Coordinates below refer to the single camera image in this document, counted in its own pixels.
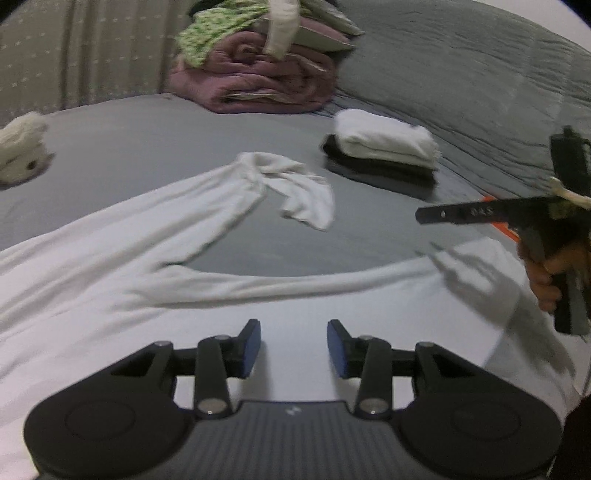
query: folded black cloth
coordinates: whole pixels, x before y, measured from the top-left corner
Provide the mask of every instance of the folded black cloth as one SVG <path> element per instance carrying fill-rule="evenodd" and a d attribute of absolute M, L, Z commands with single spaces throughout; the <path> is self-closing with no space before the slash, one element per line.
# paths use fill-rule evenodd
<path fill-rule="evenodd" d="M 349 180 L 366 183 L 420 200 L 429 200 L 437 181 L 433 170 L 373 158 L 353 158 L 341 152 L 334 135 L 329 135 L 322 150 L 327 155 L 327 170 Z"/>
<path fill-rule="evenodd" d="M 209 10 L 210 8 L 215 8 L 219 4 L 221 4 L 223 0 L 199 0 L 196 2 L 191 9 L 187 12 L 187 15 L 193 18 L 193 15 L 203 10 Z"/>

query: logo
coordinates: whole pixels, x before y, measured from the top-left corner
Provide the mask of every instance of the logo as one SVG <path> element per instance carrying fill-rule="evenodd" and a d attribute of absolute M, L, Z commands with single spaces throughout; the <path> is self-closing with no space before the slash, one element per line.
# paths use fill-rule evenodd
<path fill-rule="evenodd" d="M 301 408 L 294 405 L 293 407 L 286 408 L 285 413 L 287 413 L 291 417 L 295 417 L 301 413 Z"/>

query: folded white towel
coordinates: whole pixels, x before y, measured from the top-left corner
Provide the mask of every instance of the folded white towel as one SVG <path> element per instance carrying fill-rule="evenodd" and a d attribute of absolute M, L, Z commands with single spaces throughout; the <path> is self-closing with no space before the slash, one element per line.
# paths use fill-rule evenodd
<path fill-rule="evenodd" d="M 390 160 L 434 169 L 441 156 L 431 132 L 357 109 L 335 115 L 335 137 L 350 157 Z"/>

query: green patterned cloth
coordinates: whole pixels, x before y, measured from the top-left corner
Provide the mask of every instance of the green patterned cloth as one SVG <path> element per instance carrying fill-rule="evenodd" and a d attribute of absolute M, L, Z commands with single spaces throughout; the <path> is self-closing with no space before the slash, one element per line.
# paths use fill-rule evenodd
<path fill-rule="evenodd" d="M 215 44 L 250 27 L 269 11 L 267 0 L 225 0 L 219 7 L 196 13 L 191 26 L 178 34 L 177 44 L 191 67 L 200 67 Z M 300 14 L 311 12 L 304 7 Z"/>

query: stack of folded clothes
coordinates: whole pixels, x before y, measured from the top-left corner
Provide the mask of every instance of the stack of folded clothes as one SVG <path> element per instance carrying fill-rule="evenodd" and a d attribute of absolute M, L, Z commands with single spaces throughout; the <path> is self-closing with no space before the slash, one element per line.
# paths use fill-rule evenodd
<path fill-rule="evenodd" d="M 441 156 L 429 130 L 363 110 L 335 115 L 335 133 L 322 150 L 326 168 L 374 187 L 427 200 Z"/>
<path fill-rule="evenodd" d="M 201 0 L 177 43 L 170 90 L 217 113 L 303 113 L 328 102 L 327 55 L 363 32 L 326 0 Z"/>

